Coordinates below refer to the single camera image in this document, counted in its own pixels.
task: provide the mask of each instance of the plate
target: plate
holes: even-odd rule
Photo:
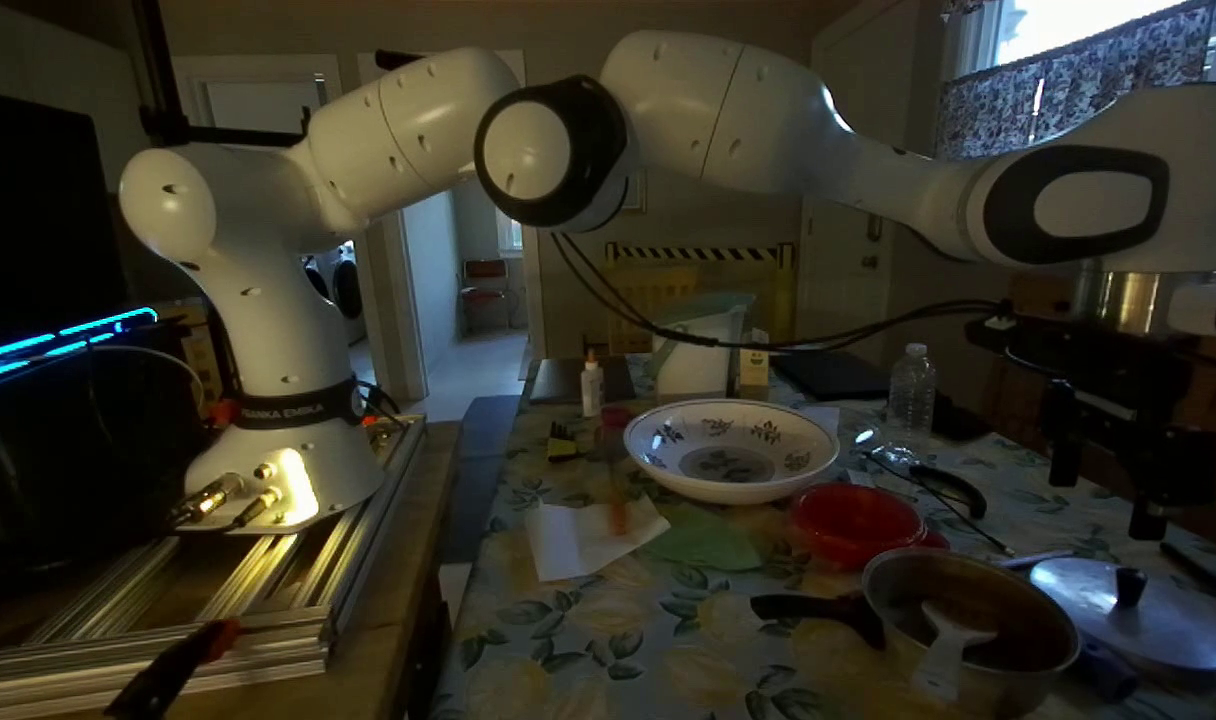
[[[774,504],[817,485],[842,439],[766,400],[678,400],[625,428],[625,453],[663,490],[704,504]]]

